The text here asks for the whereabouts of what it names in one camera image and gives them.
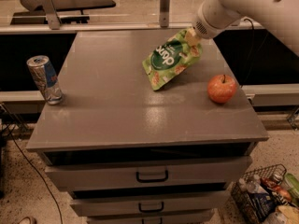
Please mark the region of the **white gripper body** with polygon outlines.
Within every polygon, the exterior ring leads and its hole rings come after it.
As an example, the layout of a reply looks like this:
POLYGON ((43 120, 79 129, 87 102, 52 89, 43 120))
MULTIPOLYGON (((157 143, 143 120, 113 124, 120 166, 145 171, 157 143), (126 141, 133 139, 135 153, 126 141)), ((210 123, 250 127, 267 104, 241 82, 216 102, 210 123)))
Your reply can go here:
POLYGON ((237 13, 218 0, 206 0, 197 10, 192 27, 204 39, 212 39, 237 21, 237 13))

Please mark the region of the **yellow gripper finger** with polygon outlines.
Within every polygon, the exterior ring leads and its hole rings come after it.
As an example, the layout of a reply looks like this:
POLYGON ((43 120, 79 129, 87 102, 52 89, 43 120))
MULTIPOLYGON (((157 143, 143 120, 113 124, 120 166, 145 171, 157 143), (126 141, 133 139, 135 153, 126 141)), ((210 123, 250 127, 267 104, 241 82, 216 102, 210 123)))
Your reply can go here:
POLYGON ((184 39, 191 47, 197 46, 201 41, 201 37, 194 31, 193 28, 188 28, 186 30, 184 39))

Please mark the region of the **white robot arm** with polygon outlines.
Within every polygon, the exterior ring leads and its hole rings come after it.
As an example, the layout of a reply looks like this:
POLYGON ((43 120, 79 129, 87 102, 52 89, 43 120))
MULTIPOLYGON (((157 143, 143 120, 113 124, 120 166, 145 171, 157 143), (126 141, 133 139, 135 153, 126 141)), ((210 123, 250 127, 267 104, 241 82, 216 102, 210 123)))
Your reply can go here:
POLYGON ((194 31, 211 39, 248 17, 299 55, 299 0, 205 0, 192 21, 194 31))

